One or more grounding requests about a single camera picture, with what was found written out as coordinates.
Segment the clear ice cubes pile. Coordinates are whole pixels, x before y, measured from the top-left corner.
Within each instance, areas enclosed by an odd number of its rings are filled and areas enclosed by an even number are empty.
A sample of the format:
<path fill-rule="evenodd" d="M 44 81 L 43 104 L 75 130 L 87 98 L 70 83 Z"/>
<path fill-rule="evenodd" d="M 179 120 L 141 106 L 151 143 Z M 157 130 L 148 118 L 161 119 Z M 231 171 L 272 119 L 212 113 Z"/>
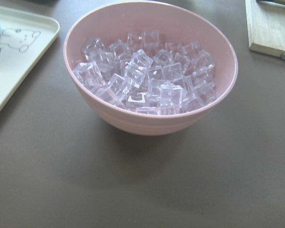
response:
<path fill-rule="evenodd" d="M 141 114 L 181 114 L 216 99 L 212 55 L 197 41 L 162 43 L 157 30 L 129 32 L 127 41 L 105 46 L 90 38 L 85 59 L 73 69 L 92 94 L 122 109 Z"/>

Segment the pink bowl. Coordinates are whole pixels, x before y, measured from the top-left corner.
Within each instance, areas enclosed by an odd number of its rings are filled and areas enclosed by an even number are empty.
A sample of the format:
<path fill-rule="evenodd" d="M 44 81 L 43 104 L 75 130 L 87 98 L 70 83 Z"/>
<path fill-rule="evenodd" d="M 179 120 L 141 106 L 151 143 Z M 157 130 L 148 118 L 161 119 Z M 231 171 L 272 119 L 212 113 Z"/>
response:
<path fill-rule="evenodd" d="M 188 10 L 120 2 L 79 19 L 64 43 L 71 78 L 106 122 L 139 135 L 196 123 L 231 91 L 238 61 L 228 39 Z"/>

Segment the cream serving tray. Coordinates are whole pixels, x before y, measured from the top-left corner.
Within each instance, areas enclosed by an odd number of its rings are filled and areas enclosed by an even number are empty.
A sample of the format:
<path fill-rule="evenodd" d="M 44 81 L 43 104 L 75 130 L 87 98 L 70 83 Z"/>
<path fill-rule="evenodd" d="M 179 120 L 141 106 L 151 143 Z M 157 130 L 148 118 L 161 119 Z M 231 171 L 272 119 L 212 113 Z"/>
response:
<path fill-rule="evenodd" d="M 51 17 L 0 6 L 0 111 L 58 37 Z"/>

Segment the wooden cutting board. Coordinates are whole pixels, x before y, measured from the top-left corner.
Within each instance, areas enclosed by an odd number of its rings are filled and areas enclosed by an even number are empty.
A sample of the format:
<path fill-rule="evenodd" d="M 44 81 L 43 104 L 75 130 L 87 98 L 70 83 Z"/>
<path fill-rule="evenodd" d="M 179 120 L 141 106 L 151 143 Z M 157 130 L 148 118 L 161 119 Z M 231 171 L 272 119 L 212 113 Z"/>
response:
<path fill-rule="evenodd" d="M 249 49 L 285 60 L 285 7 L 246 0 Z"/>

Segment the metal muddler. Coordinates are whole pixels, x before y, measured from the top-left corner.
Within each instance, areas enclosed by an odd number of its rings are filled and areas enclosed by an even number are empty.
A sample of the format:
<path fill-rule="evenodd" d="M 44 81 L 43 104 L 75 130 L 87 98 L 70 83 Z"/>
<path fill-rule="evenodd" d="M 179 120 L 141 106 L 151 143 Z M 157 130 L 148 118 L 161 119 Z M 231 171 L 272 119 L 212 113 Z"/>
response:
<path fill-rule="evenodd" d="M 256 0 L 256 1 L 270 2 L 274 5 L 285 7 L 285 0 Z"/>

